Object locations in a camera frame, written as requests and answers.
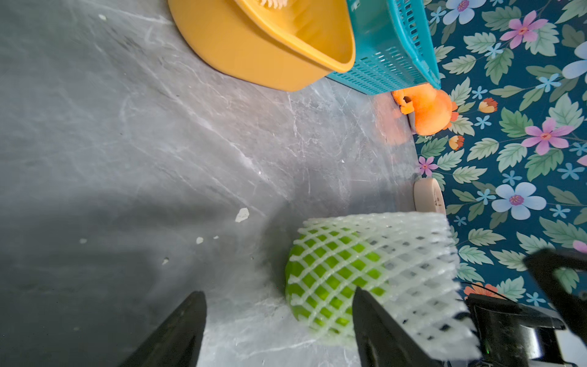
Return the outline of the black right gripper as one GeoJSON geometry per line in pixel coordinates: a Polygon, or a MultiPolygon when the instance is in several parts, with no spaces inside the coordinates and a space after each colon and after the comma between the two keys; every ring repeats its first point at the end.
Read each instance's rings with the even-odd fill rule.
{"type": "MultiPolygon", "coordinates": [[[[586,299],[568,293],[556,271],[586,270],[586,254],[541,249],[526,256],[524,266],[559,315],[586,344],[586,299]]],[[[506,299],[470,295],[466,300],[477,329],[481,359],[471,366],[574,366],[564,359],[556,332],[561,319],[506,299]]]]}

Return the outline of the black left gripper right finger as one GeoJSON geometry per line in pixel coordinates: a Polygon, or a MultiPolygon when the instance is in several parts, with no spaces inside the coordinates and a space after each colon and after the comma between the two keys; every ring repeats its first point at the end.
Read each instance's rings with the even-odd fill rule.
{"type": "Polygon", "coordinates": [[[439,366],[367,291],[353,297],[353,324],[362,366],[439,366]]]}

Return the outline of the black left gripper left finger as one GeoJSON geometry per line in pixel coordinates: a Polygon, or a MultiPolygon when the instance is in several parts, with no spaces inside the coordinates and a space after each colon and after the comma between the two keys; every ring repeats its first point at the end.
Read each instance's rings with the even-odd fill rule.
{"type": "Polygon", "coordinates": [[[189,294],[121,366],[196,366],[206,316],[205,294],[201,291],[189,294]]]}

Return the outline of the light green custard apple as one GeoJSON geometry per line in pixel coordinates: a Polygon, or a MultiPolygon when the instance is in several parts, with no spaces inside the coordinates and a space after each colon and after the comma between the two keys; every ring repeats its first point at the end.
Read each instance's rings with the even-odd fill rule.
{"type": "Polygon", "coordinates": [[[390,295],[382,246],[341,226],[303,227],[299,234],[285,269],[285,296],[294,317],[320,339],[353,339],[356,289],[378,299],[390,295]]]}

